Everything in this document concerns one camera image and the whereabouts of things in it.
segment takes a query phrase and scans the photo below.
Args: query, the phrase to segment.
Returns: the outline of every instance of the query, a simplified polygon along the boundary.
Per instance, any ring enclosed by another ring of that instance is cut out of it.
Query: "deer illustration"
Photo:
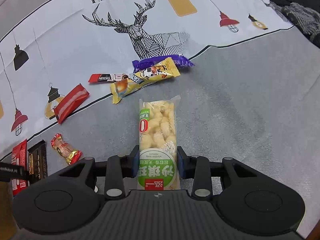
[[[108,12],[108,22],[99,19],[97,15],[98,6],[92,13],[93,20],[82,15],[84,19],[98,26],[104,27],[115,27],[117,33],[129,34],[131,43],[134,50],[140,59],[155,57],[155,56],[166,56],[172,54],[180,54],[185,50],[184,43],[188,40],[189,34],[185,32],[175,33],[159,33],[155,35],[149,35],[142,27],[147,21],[147,15],[143,15],[147,10],[153,8],[156,4],[156,0],[150,2],[145,0],[145,7],[143,8],[140,4],[135,3],[139,8],[136,15],[133,15],[135,21],[132,25],[122,23],[120,20],[113,20]]]

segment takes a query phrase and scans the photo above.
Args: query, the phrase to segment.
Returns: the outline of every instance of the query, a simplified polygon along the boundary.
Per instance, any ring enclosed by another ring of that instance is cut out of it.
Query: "candy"
[[[168,55],[168,56],[158,56],[158,57],[145,58],[140,61],[134,60],[132,62],[132,65],[134,67],[133,72],[136,73],[141,70],[152,67],[153,65],[159,63],[160,61],[166,59],[167,57],[172,58],[174,64],[177,66],[177,68],[194,66],[194,64],[190,60],[188,60],[186,57],[184,57],[182,55]]]
[[[27,139],[12,149],[11,164],[22,166],[27,170]],[[28,182],[24,179],[12,179],[11,182],[14,196],[28,186]]]
[[[57,133],[51,140],[51,146],[69,165],[75,163],[82,155],[81,151],[74,149],[70,144],[66,143],[60,133]]]
[[[154,82],[177,76],[180,76],[180,73],[173,60],[168,57],[150,68],[134,74],[129,74],[129,78],[110,84],[112,103],[117,104],[123,97],[140,88],[151,85]],[[152,114],[156,114],[160,111],[160,106],[154,107]]]
[[[44,179],[48,176],[47,169],[47,152],[45,147],[45,141],[42,140],[36,145],[28,149],[29,155],[29,174],[30,184]]]
[[[122,79],[128,78],[128,74],[92,74],[90,79],[88,80],[89,83],[96,83],[96,82],[117,82],[121,81]]]
[[[174,107],[179,101],[180,96],[169,101],[139,102],[138,189],[180,189],[174,121]]]
[[[89,92],[81,85],[71,90],[63,100],[53,109],[54,114],[61,124],[74,110],[76,110],[89,96]]]

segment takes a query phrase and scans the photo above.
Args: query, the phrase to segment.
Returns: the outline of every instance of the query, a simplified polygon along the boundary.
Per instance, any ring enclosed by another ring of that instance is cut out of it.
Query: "purple candy wrapper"
[[[173,62],[177,66],[177,68],[184,68],[184,67],[192,67],[194,64],[188,60],[185,56],[182,55],[167,55],[167,56],[158,56],[158,57],[151,57],[151,58],[145,58],[140,61],[134,60],[132,62],[132,65],[134,67],[134,73],[137,73],[141,70],[147,69],[149,67],[152,67],[153,65],[159,63],[160,61],[163,61],[166,58],[172,58]]]

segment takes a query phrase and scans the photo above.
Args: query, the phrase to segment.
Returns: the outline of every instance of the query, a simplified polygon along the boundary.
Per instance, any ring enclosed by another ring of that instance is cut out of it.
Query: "green label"
[[[140,110],[140,120],[146,119],[149,121],[150,109],[142,109]]]
[[[176,163],[171,154],[157,148],[140,153],[138,182],[142,187],[145,187],[145,179],[163,179],[163,186],[170,186],[175,176]]]

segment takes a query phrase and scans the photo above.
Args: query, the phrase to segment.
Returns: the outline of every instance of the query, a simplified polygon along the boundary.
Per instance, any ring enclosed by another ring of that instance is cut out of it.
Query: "deer antler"
[[[84,19],[86,19],[88,22],[91,22],[95,25],[98,25],[98,26],[106,26],[106,27],[116,27],[116,28],[123,28],[125,29],[126,27],[128,27],[127,24],[124,24],[119,20],[113,20],[110,16],[110,13],[108,12],[108,22],[105,22],[103,18],[101,18],[101,20],[99,19],[98,15],[97,15],[97,9],[99,7],[99,4],[98,6],[94,9],[93,13],[92,13],[92,17],[93,17],[93,20],[89,19],[88,17],[83,16]]]
[[[153,0],[153,2],[150,2],[150,0],[145,0],[146,7],[143,8],[140,4],[135,3],[135,5],[139,8],[139,11],[137,12],[137,15],[134,15],[135,21],[134,24],[139,24],[140,26],[143,26],[143,24],[147,20],[147,16],[142,16],[147,10],[153,8],[156,4],[156,0]]]

